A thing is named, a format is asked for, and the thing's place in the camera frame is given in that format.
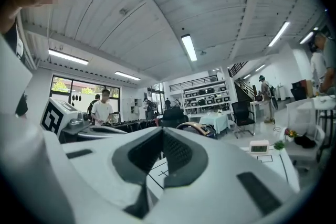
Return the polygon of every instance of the digital clock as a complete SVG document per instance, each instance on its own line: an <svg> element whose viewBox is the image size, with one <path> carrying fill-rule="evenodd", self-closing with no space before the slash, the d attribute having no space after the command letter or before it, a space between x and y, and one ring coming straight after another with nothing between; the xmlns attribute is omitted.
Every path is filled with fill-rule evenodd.
<svg viewBox="0 0 336 224"><path fill-rule="evenodd" d="M259 140L250 142L250 153L252 154L267 154L269 150L268 140Z"/></svg>

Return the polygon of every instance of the ceiling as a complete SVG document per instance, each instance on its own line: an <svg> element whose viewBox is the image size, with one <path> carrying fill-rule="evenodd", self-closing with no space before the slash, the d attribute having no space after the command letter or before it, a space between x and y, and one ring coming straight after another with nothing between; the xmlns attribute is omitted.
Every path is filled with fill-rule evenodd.
<svg viewBox="0 0 336 224"><path fill-rule="evenodd" d="M25 9L22 18L31 53L42 64L111 79L121 71L141 78L125 82L145 85L265 56L284 21L291 24L272 50L299 41L324 14L319 0L63 0ZM185 34L196 62L181 43ZM89 64L50 58L49 47Z"/></svg>

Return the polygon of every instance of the black bag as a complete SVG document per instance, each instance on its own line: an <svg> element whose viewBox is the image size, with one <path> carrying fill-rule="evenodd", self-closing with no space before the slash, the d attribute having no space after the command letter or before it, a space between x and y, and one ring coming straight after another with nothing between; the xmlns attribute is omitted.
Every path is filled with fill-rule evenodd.
<svg viewBox="0 0 336 224"><path fill-rule="evenodd" d="M204 99L200 99L198 102L197 102L198 105L205 105L205 100Z"/></svg>
<svg viewBox="0 0 336 224"><path fill-rule="evenodd" d="M198 95L204 95L204 94L206 94L206 91L205 91L205 90L199 90L199 91L198 91Z"/></svg>

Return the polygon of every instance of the white t-shirt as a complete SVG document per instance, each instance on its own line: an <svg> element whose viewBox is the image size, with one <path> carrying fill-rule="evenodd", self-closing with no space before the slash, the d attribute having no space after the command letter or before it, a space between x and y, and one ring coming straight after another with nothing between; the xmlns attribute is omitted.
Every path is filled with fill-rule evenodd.
<svg viewBox="0 0 336 224"><path fill-rule="evenodd" d="M94 113L96 117L102 121L106 121L110 114L113 114L112 105L109 102L106 102L105 104L101 101L98 101L93 104L91 113Z"/></svg>
<svg viewBox="0 0 336 224"><path fill-rule="evenodd" d="M315 76L317 76L317 79L321 79L324 77L327 69L323 54L319 52L314 52L310 60L310 65L311 73L313 74L314 80L316 78Z"/></svg>

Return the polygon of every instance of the light fixture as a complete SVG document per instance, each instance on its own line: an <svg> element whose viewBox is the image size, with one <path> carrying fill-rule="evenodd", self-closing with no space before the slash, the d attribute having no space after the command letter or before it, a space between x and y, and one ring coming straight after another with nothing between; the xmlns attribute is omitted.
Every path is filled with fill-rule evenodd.
<svg viewBox="0 0 336 224"><path fill-rule="evenodd" d="M280 36L285 32L286 28L289 26L290 22L285 22L284 25L281 27L280 31L277 33L277 35L274 37L274 39L271 41L271 43L268 45L269 47L272 47L275 42L280 38Z"/></svg>
<svg viewBox="0 0 336 224"><path fill-rule="evenodd" d="M190 60L192 62L197 61L197 56L196 56L196 52L195 52L195 49L194 49L193 42L191 40L191 36L190 35L185 35L185 36L182 36L181 39L182 39L182 42L185 46L185 49L187 50L187 52L189 54Z"/></svg>
<svg viewBox="0 0 336 224"><path fill-rule="evenodd" d="M258 69L256 69L256 72L259 71L261 68L263 68L265 65L262 65L261 67L259 67Z"/></svg>
<svg viewBox="0 0 336 224"><path fill-rule="evenodd" d="M310 32L309 34L307 34L306 37L300 42L300 44L305 43L309 38L312 37L313 34L314 34L313 32Z"/></svg>
<svg viewBox="0 0 336 224"><path fill-rule="evenodd" d="M137 78L137 77L134 77L134 76L131 76L131 75L128 75L128 74L119 72L119 71L117 71L117 72L114 73L114 74L116 74L116 75L120 75L120 76L123 76L123 77L126 77L126 78L129 78L129 79L140 80L140 79Z"/></svg>
<svg viewBox="0 0 336 224"><path fill-rule="evenodd" d="M56 50L49 49L49 54L53 55L53 56L56 56L56 57L67 59L69 61L81 63L82 65L87 65L89 63L89 61L87 61L87 60L83 60L83 59L80 59L80 58L77 58L77 57L74 57L74 56L71 56L71 55L68 55L68 54L64 54L63 52L59 52L59 51L56 51Z"/></svg>

